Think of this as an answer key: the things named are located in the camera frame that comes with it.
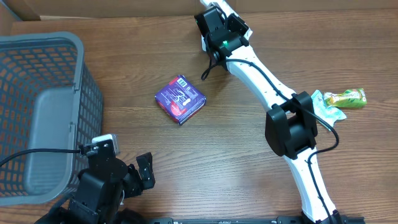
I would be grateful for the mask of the purple red packet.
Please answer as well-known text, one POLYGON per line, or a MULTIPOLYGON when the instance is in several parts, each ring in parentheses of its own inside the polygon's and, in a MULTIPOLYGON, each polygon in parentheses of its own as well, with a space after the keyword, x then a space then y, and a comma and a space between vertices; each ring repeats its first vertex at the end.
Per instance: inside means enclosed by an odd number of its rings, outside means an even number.
POLYGON ((189 120, 206 104, 206 96, 183 75, 177 75, 154 95, 157 104, 179 125, 189 120))

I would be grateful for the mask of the light blue plastic packet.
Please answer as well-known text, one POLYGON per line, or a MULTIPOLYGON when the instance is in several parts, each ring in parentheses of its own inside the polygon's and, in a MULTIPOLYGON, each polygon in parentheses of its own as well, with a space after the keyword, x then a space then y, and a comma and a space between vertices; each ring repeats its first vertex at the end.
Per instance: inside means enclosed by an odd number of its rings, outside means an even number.
POLYGON ((311 95, 311 98, 313 101, 314 113, 331 127, 333 127, 337 121, 346 119, 344 112, 336 107, 328 106, 325 103, 320 90, 315 90, 311 95))

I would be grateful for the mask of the green yellow drink carton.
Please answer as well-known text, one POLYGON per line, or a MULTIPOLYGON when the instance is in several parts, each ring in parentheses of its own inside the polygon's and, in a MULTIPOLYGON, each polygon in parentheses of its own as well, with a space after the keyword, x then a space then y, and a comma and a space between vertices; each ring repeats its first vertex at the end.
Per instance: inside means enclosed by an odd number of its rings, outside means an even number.
POLYGON ((349 89, 340 94, 326 92, 323 99, 328 106, 339 108, 362 108, 368 103, 363 88, 349 89))

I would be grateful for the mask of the white tube gold cap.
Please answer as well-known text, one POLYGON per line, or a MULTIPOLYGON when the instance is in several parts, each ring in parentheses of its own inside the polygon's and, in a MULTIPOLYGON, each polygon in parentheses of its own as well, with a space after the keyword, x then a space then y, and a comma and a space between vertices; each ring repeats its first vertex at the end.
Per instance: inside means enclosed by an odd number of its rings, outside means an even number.
MULTIPOLYGON (((233 10, 233 8, 224 0, 200 0, 201 4, 205 9, 209 9, 212 6, 218 6, 227 16, 235 15, 237 18, 241 19, 239 14, 233 10)), ((252 30, 248 27, 248 31, 244 31, 244 37, 249 40, 252 35, 252 30)))

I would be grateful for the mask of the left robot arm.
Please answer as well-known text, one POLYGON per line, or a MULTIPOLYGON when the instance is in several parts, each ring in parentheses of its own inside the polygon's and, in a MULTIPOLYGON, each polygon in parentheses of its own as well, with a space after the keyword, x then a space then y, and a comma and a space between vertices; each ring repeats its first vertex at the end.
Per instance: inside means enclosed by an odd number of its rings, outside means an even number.
POLYGON ((152 154, 136 157, 127 165, 116 157, 116 143, 109 139, 79 146, 89 167, 78 174, 76 192, 63 196, 37 223, 147 223, 128 208, 119 211, 125 198, 136 197, 155 185, 152 154))

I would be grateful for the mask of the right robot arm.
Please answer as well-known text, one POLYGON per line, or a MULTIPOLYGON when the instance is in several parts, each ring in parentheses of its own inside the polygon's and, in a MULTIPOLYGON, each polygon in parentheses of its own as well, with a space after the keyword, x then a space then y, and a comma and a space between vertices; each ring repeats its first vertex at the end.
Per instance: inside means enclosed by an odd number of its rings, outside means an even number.
POLYGON ((210 58, 201 78, 218 66, 242 81, 266 112, 265 138, 288 164, 302 202, 304 223, 342 223, 325 187, 317 161, 317 124, 310 95, 296 93, 258 59, 249 43, 252 30, 226 1, 202 1, 205 11, 195 15, 202 48, 210 58))

